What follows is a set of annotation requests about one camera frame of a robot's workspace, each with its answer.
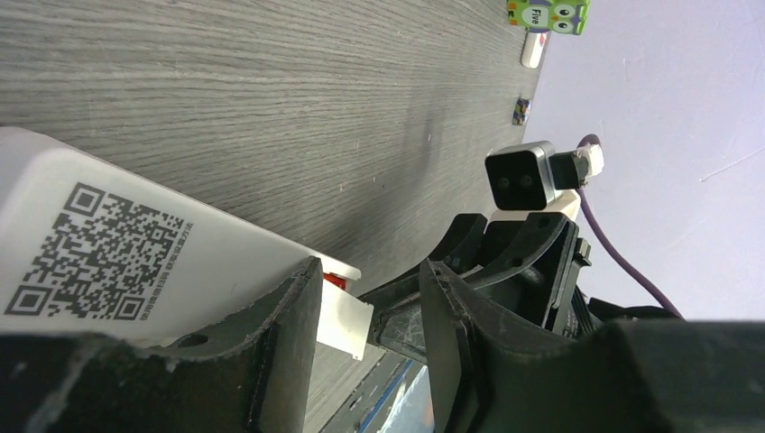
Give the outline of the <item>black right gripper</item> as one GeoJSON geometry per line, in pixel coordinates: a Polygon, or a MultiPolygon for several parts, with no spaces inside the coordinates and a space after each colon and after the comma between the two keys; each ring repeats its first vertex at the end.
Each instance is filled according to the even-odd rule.
{"type": "MultiPolygon", "coordinates": [[[[581,269],[591,265],[591,246],[573,220],[557,212],[532,212],[523,221],[486,226],[482,214],[455,216],[429,259],[451,270],[471,270],[476,257],[480,269],[465,282],[480,294],[557,335],[596,330],[577,287],[581,269]]],[[[420,268],[415,265],[359,299],[373,306],[369,344],[426,364],[420,268]]]]}

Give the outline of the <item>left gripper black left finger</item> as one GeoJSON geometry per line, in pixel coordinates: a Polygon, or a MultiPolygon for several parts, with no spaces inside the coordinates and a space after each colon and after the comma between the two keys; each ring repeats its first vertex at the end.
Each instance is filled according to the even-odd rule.
{"type": "Polygon", "coordinates": [[[271,293],[168,347],[92,333],[1,336],[4,432],[300,432],[323,272],[296,265],[271,293]]]}

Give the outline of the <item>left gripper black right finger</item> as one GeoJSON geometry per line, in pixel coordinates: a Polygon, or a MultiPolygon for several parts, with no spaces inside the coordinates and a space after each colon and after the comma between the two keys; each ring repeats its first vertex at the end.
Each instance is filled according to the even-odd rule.
{"type": "Polygon", "coordinates": [[[571,340],[419,267],[438,432],[761,432],[760,322],[616,320],[571,340]]]}

